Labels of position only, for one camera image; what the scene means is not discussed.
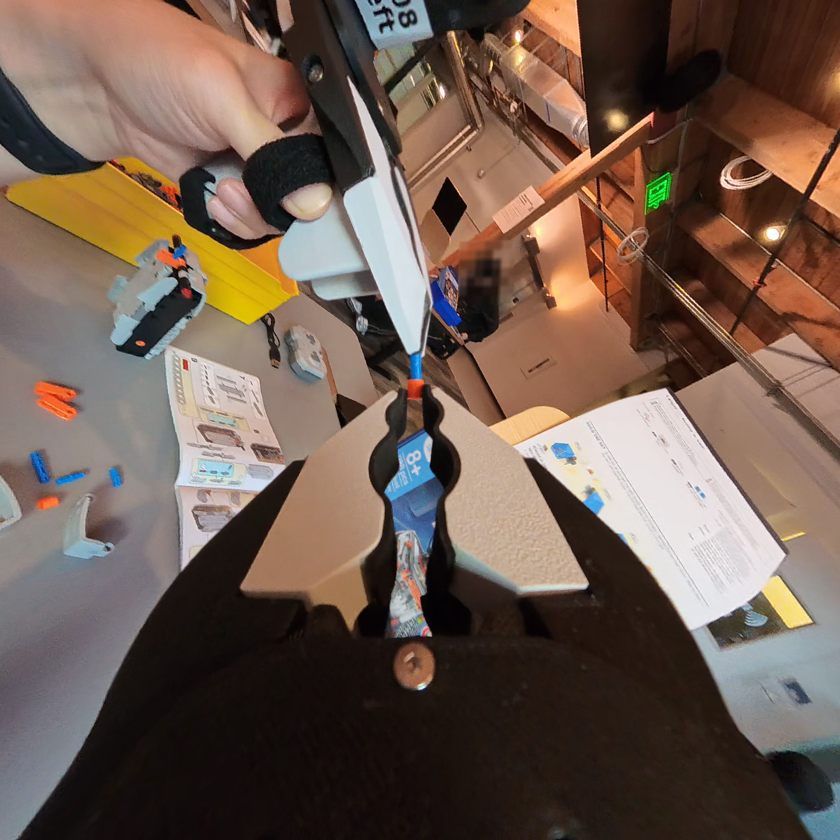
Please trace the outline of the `person's left hand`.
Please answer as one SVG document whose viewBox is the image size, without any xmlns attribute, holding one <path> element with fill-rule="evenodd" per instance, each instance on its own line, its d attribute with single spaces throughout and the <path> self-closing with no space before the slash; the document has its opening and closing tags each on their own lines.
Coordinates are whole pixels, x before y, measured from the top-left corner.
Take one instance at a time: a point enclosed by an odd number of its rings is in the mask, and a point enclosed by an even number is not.
<svg viewBox="0 0 840 840">
<path fill-rule="evenodd" d="M 132 157 L 178 181 L 312 132 L 286 62 L 165 2 L 1 3 L 2 71 L 89 161 Z"/>
</svg>

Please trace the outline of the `grey desk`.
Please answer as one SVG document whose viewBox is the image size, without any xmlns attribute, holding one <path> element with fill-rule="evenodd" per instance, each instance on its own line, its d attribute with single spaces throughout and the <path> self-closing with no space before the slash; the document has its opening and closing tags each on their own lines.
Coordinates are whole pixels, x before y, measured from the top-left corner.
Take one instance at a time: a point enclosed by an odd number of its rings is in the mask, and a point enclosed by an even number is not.
<svg viewBox="0 0 840 840">
<path fill-rule="evenodd" d="M 75 757 L 135 635 L 180 568 L 178 446 L 162 358 L 109 339 L 124 264 L 2 196 L 2 477 L 23 512 L 2 531 L 2 838 L 16 838 Z M 65 421 L 37 382 L 78 392 Z M 40 485 L 38 451 L 51 482 Z M 109 469 L 123 486 L 113 488 Z M 86 470 L 67 486 L 55 478 Z M 62 552 L 79 499 L 108 556 Z M 58 496 L 58 507 L 36 508 Z"/>
</svg>

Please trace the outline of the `blue plastic bin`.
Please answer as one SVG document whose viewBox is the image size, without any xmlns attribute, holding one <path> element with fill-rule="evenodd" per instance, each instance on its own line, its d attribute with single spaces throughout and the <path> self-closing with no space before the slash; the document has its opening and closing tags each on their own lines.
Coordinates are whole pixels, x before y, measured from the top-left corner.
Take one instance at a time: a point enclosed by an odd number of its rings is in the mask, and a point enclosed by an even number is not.
<svg viewBox="0 0 840 840">
<path fill-rule="evenodd" d="M 430 280 L 433 307 L 436 314 L 450 328 L 457 328 L 461 323 L 459 315 L 459 277 L 457 269 L 445 266 L 437 277 Z"/>
</svg>

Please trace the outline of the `black wrist band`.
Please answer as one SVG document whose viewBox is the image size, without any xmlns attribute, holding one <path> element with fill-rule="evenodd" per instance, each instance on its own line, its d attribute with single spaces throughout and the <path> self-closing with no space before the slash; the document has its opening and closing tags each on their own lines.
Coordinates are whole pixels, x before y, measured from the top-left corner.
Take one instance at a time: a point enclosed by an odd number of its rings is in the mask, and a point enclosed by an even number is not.
<svg viewBox="0 0 840 840">
<path fill-rule="evenodd" d="M 47 128 L 3 71 L 1 145 L 19 163 L 39 175 L 83 174 L 105 165 L 105 161 L 85 158 Z"/>
</svg>

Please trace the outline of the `pile of toy building parts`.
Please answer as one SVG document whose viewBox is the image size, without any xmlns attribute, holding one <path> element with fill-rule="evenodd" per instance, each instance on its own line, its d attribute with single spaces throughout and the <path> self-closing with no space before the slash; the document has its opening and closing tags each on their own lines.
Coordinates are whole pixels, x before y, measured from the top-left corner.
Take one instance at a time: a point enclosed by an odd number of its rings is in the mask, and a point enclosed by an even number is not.
<svg viewBox="0 0 840 840">
<path fill-rule="evenodd" d="M 161 179 L 161 176 L 156 171 L 130 169 L 120 160 L 110 160 L 109 163 L 112 167 L 128 176 L 132 181 L 140 184 L 148 192 L 167 203 L 167 205 L 181 212 L 182 197 L 179 188 L 174 183 L 165 178 Z"/>
</svg>

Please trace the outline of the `grey remote controller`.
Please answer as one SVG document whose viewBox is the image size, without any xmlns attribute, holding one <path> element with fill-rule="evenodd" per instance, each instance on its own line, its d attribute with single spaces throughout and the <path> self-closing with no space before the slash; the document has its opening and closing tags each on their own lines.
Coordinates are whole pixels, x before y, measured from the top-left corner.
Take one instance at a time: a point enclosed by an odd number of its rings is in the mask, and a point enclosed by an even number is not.
<svg viewBox="0 0 840 840">
<path fill-rule="evenodd" d="M 321 382 L 327 375 L 322 345 L 316 335 L 299 324 L 284 333 L 288 363 L 293 373 L 307 383 Z"/>
</svg>

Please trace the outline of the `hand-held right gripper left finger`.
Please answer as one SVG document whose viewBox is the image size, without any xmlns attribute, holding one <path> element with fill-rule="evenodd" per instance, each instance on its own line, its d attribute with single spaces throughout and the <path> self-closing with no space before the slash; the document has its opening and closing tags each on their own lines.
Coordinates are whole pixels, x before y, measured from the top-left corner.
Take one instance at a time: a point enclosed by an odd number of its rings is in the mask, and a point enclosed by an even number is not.
<svg viewBox="0 0 840 840">
<path fill-rule="evenodd" d="M 397 541 L 385 490 L 398 471 L 407 393 L 367 408 L 301 467 L 241 592 L 335 606 L 362 634 L 385 635 Z"/>
</svg>

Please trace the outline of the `green exit sign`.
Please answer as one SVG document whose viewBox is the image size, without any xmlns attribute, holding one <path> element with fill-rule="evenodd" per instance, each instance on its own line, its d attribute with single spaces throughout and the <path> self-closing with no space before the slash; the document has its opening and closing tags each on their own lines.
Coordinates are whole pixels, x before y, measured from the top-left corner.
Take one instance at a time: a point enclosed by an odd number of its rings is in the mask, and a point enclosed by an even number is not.
<svg viewBox="0 0 840 840">
<path fill-rule="evenodd" d="M 644 194 L 644 215 L 646 218 L 663 207 L 673 208 L 674 187 L 675 174 L 673 171 L 664 171 L 657 174 L 646 184 Z"/>
</svg>

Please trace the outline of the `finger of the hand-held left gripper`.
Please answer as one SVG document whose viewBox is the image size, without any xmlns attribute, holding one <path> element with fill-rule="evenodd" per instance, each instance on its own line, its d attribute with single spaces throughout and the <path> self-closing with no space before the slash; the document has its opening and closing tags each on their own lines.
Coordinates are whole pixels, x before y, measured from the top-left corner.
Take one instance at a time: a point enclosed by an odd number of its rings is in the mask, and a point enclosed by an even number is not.
<svg viewBox="0 0 840 840">
<path fill-rule="evenodd" d="M 432 293 L 401 167 L 336 195 L 308 223 L 308 282 L 325 300 L 380 296 L 406 352 L 425 354 Z"/>
<path fill-rule="evenodd" d="M 278 248 L 280 267 L 330 300 L 379 293 L 405 351 L 424 355 L 427 271 L 403 169 L 352 81 L 350 96 L 373 173 L 337 191 L 318 220 L 290 226 Z"/>
</svg>

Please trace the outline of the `wooden board with instruction poster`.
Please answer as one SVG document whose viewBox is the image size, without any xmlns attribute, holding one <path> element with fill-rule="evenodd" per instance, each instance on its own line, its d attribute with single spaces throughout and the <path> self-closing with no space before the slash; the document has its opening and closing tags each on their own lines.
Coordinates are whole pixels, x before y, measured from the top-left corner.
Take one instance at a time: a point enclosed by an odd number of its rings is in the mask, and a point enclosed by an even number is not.
<svg viewBox="0 0 840 840">
<path fill-rule="evenodd" d="M 778 573 L 787 549 L 669 389 L 515 444 L 629 547 L 719 649 L 816 622 Z"/>
</svg>

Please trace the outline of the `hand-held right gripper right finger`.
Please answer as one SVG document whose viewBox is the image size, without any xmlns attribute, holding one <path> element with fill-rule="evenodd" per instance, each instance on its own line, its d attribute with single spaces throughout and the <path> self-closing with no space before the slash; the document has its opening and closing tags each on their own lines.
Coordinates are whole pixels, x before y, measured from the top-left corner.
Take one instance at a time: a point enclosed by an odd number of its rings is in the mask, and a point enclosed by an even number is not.
<svg viewBox="0 0 840 840">
<path fill-rule="evenodd" d="M 437 387 L 423 388 L 430 467 L 442 487 L 423 614 L 434 636 L 520 600 L 583 592 L 588 580 L 527 461 Z"/>
</svg>

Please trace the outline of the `black rectangular panel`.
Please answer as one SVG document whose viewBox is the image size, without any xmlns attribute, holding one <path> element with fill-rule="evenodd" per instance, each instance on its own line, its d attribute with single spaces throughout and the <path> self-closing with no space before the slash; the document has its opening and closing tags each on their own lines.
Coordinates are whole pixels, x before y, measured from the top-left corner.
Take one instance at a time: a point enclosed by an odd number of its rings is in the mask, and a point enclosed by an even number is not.
<svg viewBox="0 0 840 840">
<path fill-rule="evenodd" d="M 653 110 L 665 75 L 670 15 L 670 1 L 577 2 L 593 156 Z"/>
</svg>

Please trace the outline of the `yellow plastic bin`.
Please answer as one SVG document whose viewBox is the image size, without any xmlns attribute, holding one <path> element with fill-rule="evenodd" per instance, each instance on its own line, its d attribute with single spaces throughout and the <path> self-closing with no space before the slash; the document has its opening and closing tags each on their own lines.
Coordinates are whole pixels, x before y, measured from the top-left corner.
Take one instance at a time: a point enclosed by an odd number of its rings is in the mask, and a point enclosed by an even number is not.
<svg viewBox="0 0 840 840">
<path fill-rule="evenodd" d="M 159 173 L 134 158 L 119 160 L 130 169 Z M 154 240 L 181 236 L 208 278 L 207 303 L 243 323 L 255 322 L 299 293 L 280 269 L 276 240 L 244 251 L 226 248 L 193 230 L 182 212 L 110 163 L 85 174 L 21 182 L 8 187 L 6 195 L 11 203 L 133 265 Z"/>
</svg>

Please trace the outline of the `blue robot kit box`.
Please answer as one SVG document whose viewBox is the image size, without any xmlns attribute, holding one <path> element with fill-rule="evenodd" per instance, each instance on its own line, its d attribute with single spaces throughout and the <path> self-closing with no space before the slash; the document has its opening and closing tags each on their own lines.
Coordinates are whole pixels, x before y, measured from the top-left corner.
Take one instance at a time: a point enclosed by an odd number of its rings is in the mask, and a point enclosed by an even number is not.
<svg viewBox="0 0 840 840">
<path fill-rule="evenodd" d="M 396 573 L 385 635 L 431 635 L 422 607 L 438 501 L 444 489 L 431 468 L 433 441 L 419 431 L 398 445 L 398 470 L 385 490 L 392 505 Z"/>
</svg>

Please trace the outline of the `open instruction booklet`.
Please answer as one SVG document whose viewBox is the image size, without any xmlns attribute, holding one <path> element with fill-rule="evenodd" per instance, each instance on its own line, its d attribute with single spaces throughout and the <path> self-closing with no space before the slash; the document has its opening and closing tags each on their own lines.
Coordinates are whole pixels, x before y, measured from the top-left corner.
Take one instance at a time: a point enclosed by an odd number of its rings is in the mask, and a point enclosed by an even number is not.
<svg viewBox="0 0 840 840">
<path fill-rule="evenodd" d="M 285 469 L 259 379 L 173 346 L 164 351 L 178 444 L 182 571 Z"/>
</svg>

